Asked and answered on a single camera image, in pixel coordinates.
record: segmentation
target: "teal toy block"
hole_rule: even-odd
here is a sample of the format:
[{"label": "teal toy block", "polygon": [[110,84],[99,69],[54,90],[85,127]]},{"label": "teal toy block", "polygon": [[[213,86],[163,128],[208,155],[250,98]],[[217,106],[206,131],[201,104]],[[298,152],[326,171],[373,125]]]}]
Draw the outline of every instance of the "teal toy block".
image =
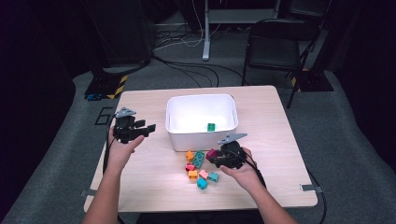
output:
[{"label": "teal toy block", "polygon": [[198,179],[198,181],[197,181],[197,186],[198,186],[198,188],[200,188],[200,189],[206,189],[206,187],[207,187],[207,182],[206,182],[206,180],[204,180],[204,179],[202,179],[201,177]]},{"label": "teal toy block", "polygon": [[208,178],[209,178],[209,180],[217,183],[219,180],[219,175],[216,174],[215,172],[210,172]]},{"label": "teal toy block", "polygon": [[194,165],[196,169],[200,169],[204,162],[204,158],[205,153],[203,151],[197,151],[195,153],[194,160],[192,161],[192,165]]},{"label": "teal toy block", "polygon": [[207,123],[207,131],[208,132],[214,132],[216,130],[216,124],[215,123]]}]

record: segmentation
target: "hand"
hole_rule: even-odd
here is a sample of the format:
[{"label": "hand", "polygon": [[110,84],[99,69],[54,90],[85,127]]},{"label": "hand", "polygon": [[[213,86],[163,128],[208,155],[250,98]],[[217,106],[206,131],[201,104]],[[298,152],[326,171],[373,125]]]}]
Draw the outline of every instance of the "hand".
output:
[{"label": "hand", "polygon": [[[251,159],[251,151],[245,147],[243,147],[243,149],[248,154],[247,160],[250,163],[254,164],[253,160]],[[245,163],[239,169],[231,169],[224,165],[221,165],[220,170],[224,174],[232,176],[236,180],[236,182],[247,192],[251,192],[253,189],[262,186],[262,183],[260,182],[256,171],[247,163]]]},{"label": "hand", "polygon": [[114,139],[113,133],[114,133],[114,127],[110,129],[108,135],[108,144],[110,145],[110,153],[108,156],[106,169],[107,170],[111,169],[111,170],[115,170],[116,172],[121,172],[122,169],[125,167],[126,163],[128,162],[129,158],[131,157],[131,154],[134,153],[134,149],[143,142],[145,136],[140,135],[135,140],[127,144],[123,144],[117,141],[117,139]]}]

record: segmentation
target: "gray carpet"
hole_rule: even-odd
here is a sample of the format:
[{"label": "gray carpet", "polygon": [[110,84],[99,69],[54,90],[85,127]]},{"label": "gray carpet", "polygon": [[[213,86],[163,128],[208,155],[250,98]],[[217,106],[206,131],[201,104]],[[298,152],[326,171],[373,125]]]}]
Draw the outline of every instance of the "gray carpet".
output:
[{"label": "gray carpet", "polygon": [[[242,72],[247,34],[224,34],[212,41],[210,61]],[[155,50],[168,61],[202,62],[201,42]],[[312,53],[307,66],[319,51]],[[241,77],[219,67],[219,86],[239,86]],[[216,76],[194,68],[205,76],[191,77],[152,60],[144,69],[128,76],[125,91],[215,87]],[[297,92],[286,113],[307,168],[325,190],[328,212],[325,223],[396,223],[396,175],[375,153],[356,126],[348,100],[333,73],[326,71],[334,91]],[[105,142],[106,127],[94,125],[104,106],[115,112],[118,99],[88,102],[84,91],[92,80],[86,73],[74,79],[74,103],[48,153],[15,202],[3,223],[79,223],[85,199],[79,194],[90,187]],[[283,105],[290,89],[283,74],[258,72],[251,85],[276,85]],[[318,223],[323,201],[312,208],[288,208],[299,223]],[[120,214],[134,223],[138,214]]]}]

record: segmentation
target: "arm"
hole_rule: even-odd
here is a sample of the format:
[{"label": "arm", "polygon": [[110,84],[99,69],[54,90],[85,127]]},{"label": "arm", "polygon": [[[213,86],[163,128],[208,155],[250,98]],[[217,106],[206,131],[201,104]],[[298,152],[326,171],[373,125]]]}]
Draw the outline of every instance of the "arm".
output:
[{"label": "arm", "polygon": [[[109,138],[111,139],[108,141],[111,143],[113,129],[110,129]],[[121,173],[134,149],[143,142],[144,138],[143,135],[138,136],[128,144],[117,140],[112,143],[106,171],[83,223],[117,223]]]},{"label": "arm", "polygon": [[[244,150],[251,157],[250,150],[247,148]],[[264,223],[297,223],[262,185],[256,172],[248,164],[244,164],[238,170],[222,165],[220,170],[232,176],[250,194],[259,208]]]}]

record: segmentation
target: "orange toy block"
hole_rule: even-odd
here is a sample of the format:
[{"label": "orange toy block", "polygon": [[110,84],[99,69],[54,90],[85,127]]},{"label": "orange toy block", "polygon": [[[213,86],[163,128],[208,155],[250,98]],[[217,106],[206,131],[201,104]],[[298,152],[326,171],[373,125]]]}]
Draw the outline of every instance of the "orange toy block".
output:
[{"label": "orange toy block", "polygon": [[189,171],[189,179],[196,179],[198,178],[198,171]]},{"label": "orange toy block", "polygon": [[194,160],[194,155],[191,151],[186,152],[186,159],[188,162],[192,162],[192,160]]}]

